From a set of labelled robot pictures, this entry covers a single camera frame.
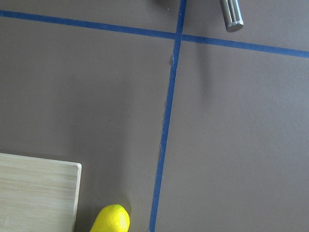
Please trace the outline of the yellow lemon right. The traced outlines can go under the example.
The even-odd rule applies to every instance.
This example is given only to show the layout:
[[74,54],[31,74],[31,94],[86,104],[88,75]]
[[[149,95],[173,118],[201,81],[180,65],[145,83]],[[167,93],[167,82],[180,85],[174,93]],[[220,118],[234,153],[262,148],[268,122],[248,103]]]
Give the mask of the yellow lemon right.
[[104,207],[98,214],[91,232],[127,232],[130,217],[124,207],[112,204]]

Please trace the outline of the metal scoop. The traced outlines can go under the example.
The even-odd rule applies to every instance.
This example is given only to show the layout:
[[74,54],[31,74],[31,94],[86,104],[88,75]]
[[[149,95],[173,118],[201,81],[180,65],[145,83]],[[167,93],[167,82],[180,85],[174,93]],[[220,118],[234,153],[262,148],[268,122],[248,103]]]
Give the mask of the metal scoop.
[[227,32],[236,32],[243,28],[244,22],[238,0],[220,0]]

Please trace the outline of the wooden cutting board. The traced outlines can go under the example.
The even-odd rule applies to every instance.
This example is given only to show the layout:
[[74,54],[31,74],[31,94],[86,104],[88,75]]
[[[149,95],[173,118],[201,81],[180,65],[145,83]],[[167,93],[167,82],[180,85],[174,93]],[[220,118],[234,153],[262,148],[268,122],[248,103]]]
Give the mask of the wooden cutting board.
[[73,232],[82,166],[20,155],[0,155],[0,230]]

